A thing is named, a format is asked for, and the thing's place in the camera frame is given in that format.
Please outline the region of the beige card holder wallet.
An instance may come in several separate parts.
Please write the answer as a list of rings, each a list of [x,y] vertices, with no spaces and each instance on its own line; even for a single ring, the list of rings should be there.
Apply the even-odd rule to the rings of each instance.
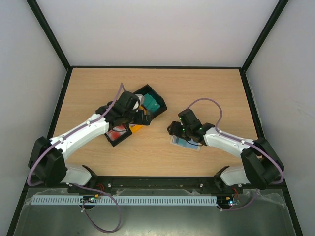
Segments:
[[[170,143],[174,144],[174,145],[178,145],[178,146],[184,147],[184,148],[192,149],[192,150],[195,150],[195,151],[200,151],[200,148],[201,148],[201,144],[196,143],[192,139],[187,141],[185,139],[179,138],[179,137],[174,136],[174,135],[171,137]]]

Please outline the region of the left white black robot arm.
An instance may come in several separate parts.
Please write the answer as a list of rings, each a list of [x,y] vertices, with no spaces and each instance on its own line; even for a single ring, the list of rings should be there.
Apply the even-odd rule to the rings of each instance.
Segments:
[[[29,161],[28,185],[35,186],[31,182],[32,175],[39,178],[39,184],[43,183],[47,187],[59,183],[86,185],[92,178],[91,170],[84,166],[67,165],[66,160],[92,139],[120,125],[149,125],[151,115],[140,108],[144,100],[141,94],[124,91],[71,130],[51,139],[38,138]]]

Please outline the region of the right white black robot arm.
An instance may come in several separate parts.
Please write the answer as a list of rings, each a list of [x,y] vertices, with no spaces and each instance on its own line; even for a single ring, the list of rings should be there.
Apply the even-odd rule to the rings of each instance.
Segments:
[[[218,172],[215,188],[219,192],[224,193],[236,184],[251,184],[264,190],[269,184],[284,180],[284,165],[265,138],[244,139],[223,132],[211,123],[202,124],[191,109],[183,110],[178,117],[180,120],[167,128],[170,135],[221,149],[241,159],[241,166],[224,167]]]

